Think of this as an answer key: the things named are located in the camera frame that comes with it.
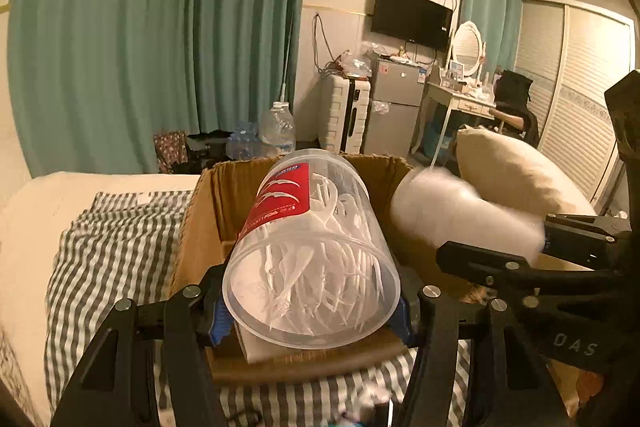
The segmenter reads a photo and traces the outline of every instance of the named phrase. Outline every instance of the wardrobe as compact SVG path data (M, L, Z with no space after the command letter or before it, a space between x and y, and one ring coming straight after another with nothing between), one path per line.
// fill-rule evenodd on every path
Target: wardrobe
M635 68L631 19L572 0L523 0L515 71L528 76L538 150L595 204L618 159L604 92Z

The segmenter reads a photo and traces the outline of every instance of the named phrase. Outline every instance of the oval mirror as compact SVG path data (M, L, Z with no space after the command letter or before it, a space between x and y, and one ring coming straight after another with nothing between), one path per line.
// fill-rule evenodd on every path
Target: oval mirror
M452 42L452 58L465 67L465 76L476 73L482 54L482 37L476 25L467 21L460 25Z

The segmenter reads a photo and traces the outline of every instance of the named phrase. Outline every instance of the television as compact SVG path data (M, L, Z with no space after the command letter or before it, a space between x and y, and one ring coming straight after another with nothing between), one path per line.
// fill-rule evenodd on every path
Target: television
M430 0L376 0L371 31L447 51L453 10Z

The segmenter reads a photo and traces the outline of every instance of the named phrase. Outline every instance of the white mattress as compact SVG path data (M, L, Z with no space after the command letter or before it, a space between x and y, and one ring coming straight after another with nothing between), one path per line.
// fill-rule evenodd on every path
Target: white mattress
M50 422L43 357L45 293L60 233L96 192L190 190L198 176L57 172L28 182L0 213L0 324L14 348L41 420Z

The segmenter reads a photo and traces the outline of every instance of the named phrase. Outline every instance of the white suitcase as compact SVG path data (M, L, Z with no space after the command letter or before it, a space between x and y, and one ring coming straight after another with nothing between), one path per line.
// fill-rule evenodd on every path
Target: white suitcase
M366 80L326 74L321 79L318 141L332 152L358 154L362 146L371 85Z

